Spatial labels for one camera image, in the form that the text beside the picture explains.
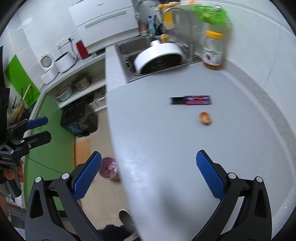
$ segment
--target tile floor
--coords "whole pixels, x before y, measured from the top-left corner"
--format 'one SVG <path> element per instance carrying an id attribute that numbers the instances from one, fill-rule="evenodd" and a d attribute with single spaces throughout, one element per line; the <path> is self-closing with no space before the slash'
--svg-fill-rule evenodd
<path id="1" fill-rule="evenodd" d="M 88 137 L 77 138 L 75 146 L 76 165 L 84 163 L 94 151 L 102 157 L 115 157 L 113 153 L 107 112 L 98 115 L 98 130 Z M 85 197 L 80 200 L 81 207 L 96 229 L 103 229 L 108 224 L 121 226 L 118 212 L 129 209 L 124 189 L 120 180 L 105 180 L 99 174 L 95 177 Z M 133 234 L 126 241 L 138 237 Z"/>

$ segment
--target blue textured pad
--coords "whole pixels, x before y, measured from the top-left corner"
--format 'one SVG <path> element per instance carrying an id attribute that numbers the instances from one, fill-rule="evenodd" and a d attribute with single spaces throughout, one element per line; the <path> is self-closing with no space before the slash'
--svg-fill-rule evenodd
<path id="1" fill-rule="evenodd" d="M 225 196 L 224 182 L 208 161 L 208 158 L 201 151 L 196 154 L 196 165 L 202 173 L 213 196 L 221 201 Z"/>
<path id="2" fill-rule="evenodd" d="M 27 123 L 27 128 L 29 130 L 32 130 L 34 128 L 40 127 L 40 126 L 45 126 L 48 123 L 47 117 L 41 117 L 35 120 L 30 120 Z"/>
<path id="3" fill-rule="evenodd" d="M 98 152 L 94 155 L 88 165 L 81 172 L 80 176 L 77 178 L 73 185 L 73 197 L 75 201 L 84 198 L 87 190 L 89 189 L 92 181 L 94 180 L 96 174 L 98 173 L 102 164 L 102 156 Z"/>

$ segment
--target black pants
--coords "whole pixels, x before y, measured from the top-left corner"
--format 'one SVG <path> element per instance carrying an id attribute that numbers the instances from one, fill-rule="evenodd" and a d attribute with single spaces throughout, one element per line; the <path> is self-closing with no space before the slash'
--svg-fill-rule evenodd
<path id="1" fill-rule="evenodd" d="M 133 233 L 128 231 L 125 225 L 116 227 L 114 225 L 107 225 L 104 229 L 98 230 L 98 232 L 107 241 L 123 241 L 131 236 Z M 141 241 L 140 238 L 136 238 L 134 241 Z"/>

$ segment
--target pink trash bin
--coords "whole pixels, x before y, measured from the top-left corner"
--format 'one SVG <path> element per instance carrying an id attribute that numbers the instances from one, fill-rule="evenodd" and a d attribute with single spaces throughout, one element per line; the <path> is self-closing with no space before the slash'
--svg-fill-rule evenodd
<path id="1" fill-rule="evenodd" d="M 99 169 L 99 174 L 101 175 L 101 177 L 103 177 L 104 179 L 119 179 L 118 176 L 118 165 L 116 170 L 111 170 L 111 171 L 107 171 L 108 170 L 108 166 L 112 163 L 112 162 L 116 162 L 116 160 L 114 160 L 112 157 L 104 157 L 102 159 L 102 165 Z"/>

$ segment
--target jar with yellow lid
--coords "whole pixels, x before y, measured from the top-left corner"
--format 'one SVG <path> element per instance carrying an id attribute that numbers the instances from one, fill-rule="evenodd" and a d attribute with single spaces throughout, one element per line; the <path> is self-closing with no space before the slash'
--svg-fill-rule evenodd
<path id="1" fill-rule="evenodd" d="M 221 69 L 223 55 L 223 34 L 207 30 L 202 48 L 202 60 L 209 69 Z"/>

